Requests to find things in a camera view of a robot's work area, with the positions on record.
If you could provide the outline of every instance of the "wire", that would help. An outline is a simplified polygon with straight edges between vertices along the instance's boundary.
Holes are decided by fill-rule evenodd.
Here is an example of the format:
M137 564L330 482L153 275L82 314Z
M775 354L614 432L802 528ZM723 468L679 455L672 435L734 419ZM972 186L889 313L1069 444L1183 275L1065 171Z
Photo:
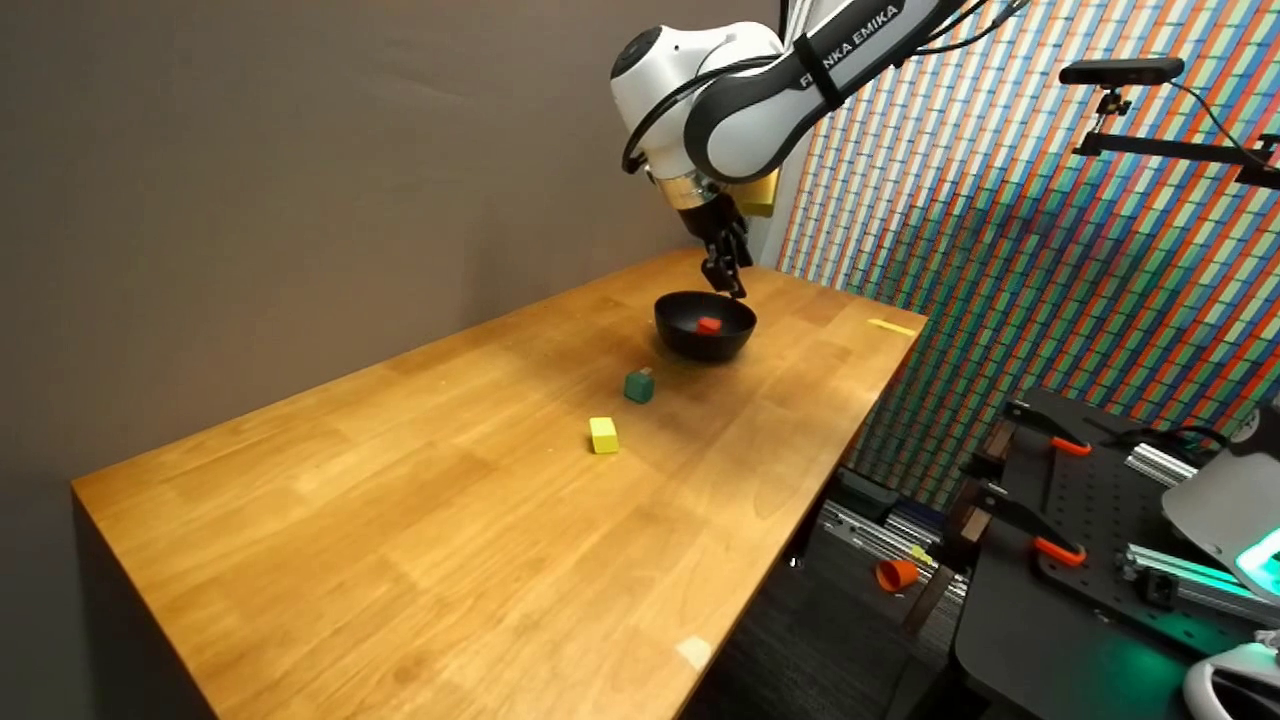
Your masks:
M636 123L636 128L631 131L631 137L627 138L626 147L622 149L622 172L628 176L634 176L636 170L644 167L646 158L641 152L640 155L632 155L636 151L636 146L644 140L645 133L648 133L663 115L671 111L672 108L678 105L684 99L689 97L701 86L709 83L710 81L727 76L730 73L737 73L742 70L750 70L753 68L762 68L769 63L777 60L777 55L760 55L758 58L746 58L745 60L739 60L736 63L730 63L716 69L707 70L699 76L681 83L676 90L672 90L662 97L640 122Z
M1194 90L1192 90L1192 88L1187 87L1185 85L1183 85L1180 82L1176 82L1176 81L1169 81L1169 85L1171 85L1171 86L1176 87L1178 90L1181 90L1187 95L1190 95L1192 97L1194 97L1196 101L1199 102L1199 106L1204 109L1204 114L1208 115L1208 119L1213 120L1213 124L1217 126L1217 129L1221 131L1222 135L1225 135L1226 138L1231 141L1231 145L1234 145L1236 150L1239 150L1240 152L1244 152L1245 158L1248 158L1249 160L1253 160L1254 163L1258 164L1258 167L1261 167L1265 170L1280 170L1280 168L1268 164L1266 160L1263 160L1262 158L1258 158L1257 155L1254 155L1253 152L1251 152L1248 149L1245 149L1243 145L1240 145L1240 141L1235 140L1235 136L1231 135L1222 126L1222 122L1217 119L1217 115L1213 114L1213 108L1210 106L1208 101L1204 100L1204 97L1202 97L1199 92L1196 92Z
M938 53L950 53L952 50L959 50L961 47L968 47L968 46L973 45L974 42L978 42L979 40L982 40L983 37L987 37L988 35L991 35L992 32L995 32L997 27L1005 24L1005 20L1007 20L1011 17L1014 17L1015 13L1018 13L1019 10L1021 10L1023 8L1025 8L1027 5L1030 5L1030 0L1014 0L1012 3L1010 3L1009 5L1006 5L1005 9L1001 10L1000 14L996 15L996 18L993 20L991 20L991 24L987 26L987 27L984 27L982 29L982 32L979 32L978 35L975 35L975 36L973 36L973 37L970 37L968 40L961 40L960 42L954 42L951 45L940 45L937 47L920 47L919 50L916 50L915 53L913 53L913 55L937 55ZM969 10L966 10L966 13L975 10L978 6L980 6L980 5L975 5L974 8L969 8ZM964 19L964 14L961 14L961 17L956 18L956 19L963 20ZM929 42L932 40L936 40L936 38L934 37L929 37L928 40L925 40L925 42Z
M968 10L965 10L965 12L960 13L959 15L956 15L955 18L952 18L951 22L948 22L947 24L942 26L941 28L933 31L933 35L931 35L929 37L924 38L924 42L933 42L934 40L941 38L943 35L946 35L946 33L951 32L952 29L955 29L956 26L959 26L960 23L963 23L966 19L969 19L969 15L973 15L974 13L977 13L978 10L980 10L982 6L986 5L986 4L987 4L987 0L978 0Z

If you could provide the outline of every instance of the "wooden table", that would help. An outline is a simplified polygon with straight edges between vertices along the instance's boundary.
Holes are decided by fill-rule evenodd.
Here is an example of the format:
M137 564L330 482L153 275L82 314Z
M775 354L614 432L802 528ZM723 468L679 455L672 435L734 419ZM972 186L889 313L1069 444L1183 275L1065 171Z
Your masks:
M748 269L732 363L616 273L108 468L76 496L224 717L671 717L924 318ZM622 379L653 368L648 405ZM588 418L622 451L593 455Z

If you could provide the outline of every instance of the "table top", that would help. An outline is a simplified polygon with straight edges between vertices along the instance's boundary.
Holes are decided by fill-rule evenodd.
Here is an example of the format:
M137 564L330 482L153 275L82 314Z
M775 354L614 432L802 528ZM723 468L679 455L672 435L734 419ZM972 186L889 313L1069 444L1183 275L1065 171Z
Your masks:
M1043 389L1024 400L1092 443L1105 433L1084 418L1116 429L1135 427ZM1019 429L1001 486L1036 506L1051 470L1048 439ZM1082 600L1036 578L1028 544L1024 533L998 521L983 536L954 644L970 679L1043 720L1189 719L1181 683L1193 659L1124 623L1103 620Z
M767 269L672 357L678 251L76 480L225 717L671 717L924 318ZM622 396L653 369L654 398ZM593 455L588 418L622 450Z

